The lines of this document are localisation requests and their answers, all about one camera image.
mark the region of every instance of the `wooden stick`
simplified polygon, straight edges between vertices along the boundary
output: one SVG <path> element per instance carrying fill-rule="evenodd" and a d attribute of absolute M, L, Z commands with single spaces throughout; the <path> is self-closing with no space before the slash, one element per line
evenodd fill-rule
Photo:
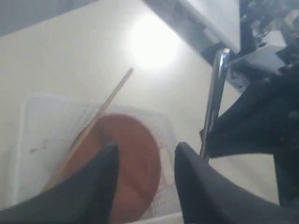
<path fill-rule="evenodd" d="M 70 149 L 69 153 L 66 156 L 66 159 L 63 161 L 61 166 L 56 170 L 56 172 L 53 174 L 52 178 L 46 185 L 45 189 L 49 189 L 53 187 L 58 181 L 59 181 L 59 175 L 63 171 L 63 169 L 66 167 L 76 150 L 79 148 L 83 140 L 88 136 L 92 128 L 97 123 L 98 119 L 101 118 L 104 114 L 106 109 L 111 104 L 112 100 L 116 97 L 118 92 L 121 90 L 121 88 L 124 86 L 126 81 L 130 78 L 130 76 L 133 74 L 134 69 L 130 68 L 125 76 L 121 79 L 121 81 L 117 84 L 117 86 L 114 88 L 112 93 L 109 95 L 109 97 L 106 99 L 106 101 L 102 104 L 99 111 L 96 113 L 92 121 L 89 123 L 89 125 L 84 129 L 84 131 L 80 134 L 80 136 L 76 139 L 75 144 Z"/>

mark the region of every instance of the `metal bar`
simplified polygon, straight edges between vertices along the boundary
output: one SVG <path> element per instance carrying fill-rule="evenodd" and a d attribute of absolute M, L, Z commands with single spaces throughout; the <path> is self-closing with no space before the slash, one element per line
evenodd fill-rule
<path fill-rule="evenodd" d="M 206 161 L 209 160 L 208 153 L 206 152 L 206 137 L 211 131 L 214 121 L 219 116 L 224 83 L 228 71 L 229 54 L 230 49 L 219 50 L 214 60 L 208 102 L 206 106 L 203 138 L 199 154 Z"/>

